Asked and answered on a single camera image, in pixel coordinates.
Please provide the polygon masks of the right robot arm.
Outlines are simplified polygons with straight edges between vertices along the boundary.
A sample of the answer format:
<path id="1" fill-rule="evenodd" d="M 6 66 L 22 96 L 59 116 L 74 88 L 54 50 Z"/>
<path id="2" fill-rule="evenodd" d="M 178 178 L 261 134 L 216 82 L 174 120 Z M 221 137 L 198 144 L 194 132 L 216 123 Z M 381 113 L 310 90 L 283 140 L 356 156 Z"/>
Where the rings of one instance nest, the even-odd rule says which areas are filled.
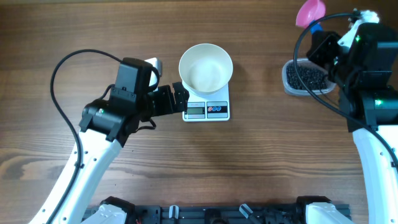
<path id="1" fill-rule="evenodd" d="M 308 59 L 339 88 L 363 168 L 370 223 L 397 223 L 397 90 L 389 86 L 397 33 L 365 22 L 340 37 L 313 30 Z"/>

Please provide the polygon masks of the pink scoop with blue handle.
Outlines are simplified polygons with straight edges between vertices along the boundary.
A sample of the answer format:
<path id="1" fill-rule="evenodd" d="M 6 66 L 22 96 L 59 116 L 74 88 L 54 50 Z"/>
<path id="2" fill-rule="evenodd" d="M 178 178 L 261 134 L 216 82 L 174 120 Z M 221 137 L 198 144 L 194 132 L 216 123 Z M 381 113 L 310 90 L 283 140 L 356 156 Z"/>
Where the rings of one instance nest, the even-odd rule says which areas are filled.
<path id="1" fill-rule="evenodd" d="M 323 17 L 326 13 L 326 6 L 322 0 L 306 0 L 297 13 L 295 25 L 307 28 L 313 21 Z"/>

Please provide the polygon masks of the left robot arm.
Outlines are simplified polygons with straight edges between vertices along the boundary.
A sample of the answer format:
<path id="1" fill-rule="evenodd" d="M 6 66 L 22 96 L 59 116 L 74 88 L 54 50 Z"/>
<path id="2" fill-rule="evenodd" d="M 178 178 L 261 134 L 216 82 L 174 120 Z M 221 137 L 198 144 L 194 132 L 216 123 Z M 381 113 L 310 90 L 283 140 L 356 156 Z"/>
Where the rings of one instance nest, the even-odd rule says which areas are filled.
<path id="1" fill-rule="evenodd" d="M 109 165 L 128 137 L 155 129 L 152 118 L 187 110 L 189 92 L 180 82 L 159 85 L 157 67 L 124 58 L 109 97 L 87 104 L 73 133 L 75 146 L 50 195 L 32 223 L 80 223 Z"/>

